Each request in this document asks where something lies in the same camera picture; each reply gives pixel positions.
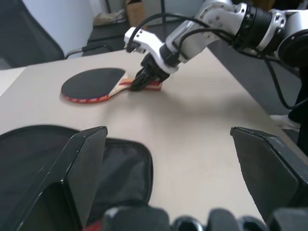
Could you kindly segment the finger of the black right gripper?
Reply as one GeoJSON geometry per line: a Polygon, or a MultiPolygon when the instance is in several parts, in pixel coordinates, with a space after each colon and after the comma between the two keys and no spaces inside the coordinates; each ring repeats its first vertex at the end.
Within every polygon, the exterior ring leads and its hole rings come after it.
{"type": "Polygon", "coordinates": [[[145,81],[147,79],[147,68],[142,68],[136,73],[134,81],[145,81]]]}
{"type": "Polygon", "coordinates": [[[146,86],[148,86],[151,82],[153,82],[156,79],[154,75],[151,73],[147,73],[147,79],[145,81],[134,81],[132,82],[130,86],[131,91],[141,91],[146,86]]]}

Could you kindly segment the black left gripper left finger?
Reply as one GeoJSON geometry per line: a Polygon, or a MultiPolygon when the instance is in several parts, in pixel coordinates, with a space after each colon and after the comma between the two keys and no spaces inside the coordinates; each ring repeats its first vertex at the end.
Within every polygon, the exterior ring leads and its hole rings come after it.
{"type": "Polygon", "coordinates": [[[7,217],[7,231],[82,231],[99,183],[107,127],[74,134],[7,217]]]}

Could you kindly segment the black rubber table tennis paddle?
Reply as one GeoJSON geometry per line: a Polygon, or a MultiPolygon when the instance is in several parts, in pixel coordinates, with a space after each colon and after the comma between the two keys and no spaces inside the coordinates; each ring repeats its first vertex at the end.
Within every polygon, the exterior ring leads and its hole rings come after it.
{"type": "Polygon", "coordinates": [[[97,68],[69,78],[62,85],[61,94],[74,103],[99,103],[130,90],[133,81],[124,69],[97,68]]]}

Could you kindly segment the dark office chair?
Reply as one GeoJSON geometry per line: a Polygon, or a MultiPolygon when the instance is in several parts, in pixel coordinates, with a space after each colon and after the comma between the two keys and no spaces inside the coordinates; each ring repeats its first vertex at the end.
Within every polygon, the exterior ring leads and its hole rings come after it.
{"type": "Polygon", "coordinates": [[[0,69],[64,59],[64,52],[22,0],[0,0],[0,69]]]}

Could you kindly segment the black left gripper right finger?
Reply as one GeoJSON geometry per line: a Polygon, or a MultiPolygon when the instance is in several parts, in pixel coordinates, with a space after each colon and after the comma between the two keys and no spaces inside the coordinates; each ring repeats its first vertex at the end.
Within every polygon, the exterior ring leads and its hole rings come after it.
{"type": "Polygon", "coordinates": [[[241,172],[264,221],[279,208],[308,207],[308,156],[279,136],[232,127],[241,172]]]}

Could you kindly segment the beige cloth bundle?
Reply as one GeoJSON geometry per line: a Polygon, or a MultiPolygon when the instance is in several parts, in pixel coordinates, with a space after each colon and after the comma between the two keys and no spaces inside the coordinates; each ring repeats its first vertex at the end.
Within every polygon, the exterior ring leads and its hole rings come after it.
{"type": "Polygon", "coordinates": [[[126,20],[126,14],[124,10],[120,10],[115,13],[100,13],[93,19],[93,26],[104,26],[108,24],[120,23],[126,20]]]}

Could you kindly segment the red and black paddle case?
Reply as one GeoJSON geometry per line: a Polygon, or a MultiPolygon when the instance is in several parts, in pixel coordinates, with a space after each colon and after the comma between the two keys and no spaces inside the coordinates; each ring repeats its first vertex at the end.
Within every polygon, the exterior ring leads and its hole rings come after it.
{"type": "MultiPolygon", "coordinates": [[[[52,125],[18,128],[0,135],[0,231],[41,168],[54,160],[80,131],[52,125]]],[[[106,137],[99,183],[85,227],[107,209],[144,205],[153,187],[153,162],[142,144],[106,137]]]]}

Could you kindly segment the brown cardboard box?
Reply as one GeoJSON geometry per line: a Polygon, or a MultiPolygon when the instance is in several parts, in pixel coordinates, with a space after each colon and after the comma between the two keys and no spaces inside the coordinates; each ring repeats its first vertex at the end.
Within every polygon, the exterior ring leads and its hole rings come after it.
{"type": "Polygon", "coordinates": [[[142,0],[126,0],[126,13],[130,26],[138,26],[145,20],[145,10],[142,0]]]}

